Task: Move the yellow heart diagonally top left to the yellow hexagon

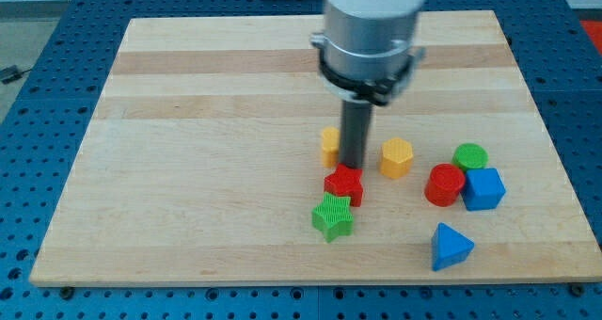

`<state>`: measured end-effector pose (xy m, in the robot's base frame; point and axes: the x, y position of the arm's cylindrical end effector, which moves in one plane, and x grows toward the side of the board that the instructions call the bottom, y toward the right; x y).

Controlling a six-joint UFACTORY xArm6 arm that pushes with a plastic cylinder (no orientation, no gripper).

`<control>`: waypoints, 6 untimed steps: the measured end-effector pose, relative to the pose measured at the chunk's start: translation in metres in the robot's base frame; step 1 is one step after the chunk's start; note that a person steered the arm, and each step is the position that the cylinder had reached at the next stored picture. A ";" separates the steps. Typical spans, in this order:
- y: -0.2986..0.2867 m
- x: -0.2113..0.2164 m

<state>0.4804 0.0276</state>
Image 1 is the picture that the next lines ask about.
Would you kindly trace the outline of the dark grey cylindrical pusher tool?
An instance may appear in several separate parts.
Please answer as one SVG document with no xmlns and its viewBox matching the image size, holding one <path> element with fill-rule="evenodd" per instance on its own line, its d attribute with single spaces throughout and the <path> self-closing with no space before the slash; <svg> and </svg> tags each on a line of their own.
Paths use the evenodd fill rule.
<svg viewBox="0 0 602 320">
<path fill-rule="evenodd" d="M 348 168 L 362 169 L 372 120 L 372 105 L 343 101 L 339 162 Z"/>
</svg>

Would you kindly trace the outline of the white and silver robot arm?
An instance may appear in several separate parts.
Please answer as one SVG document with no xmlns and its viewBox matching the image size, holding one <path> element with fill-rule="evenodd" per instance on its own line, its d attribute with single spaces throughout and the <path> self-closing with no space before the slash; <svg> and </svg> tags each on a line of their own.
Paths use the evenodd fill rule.
<svg viewBox="0 0 602 320">
<path fill-rule="evenodd" d="M 339 162 L 362 168 L 372 109 L 408 87 L 424 50 L 413 50 L 425 0 L 325 0 L 324 30 L 310 43 L 319 74 L 342 101 Z"/>
</svg>

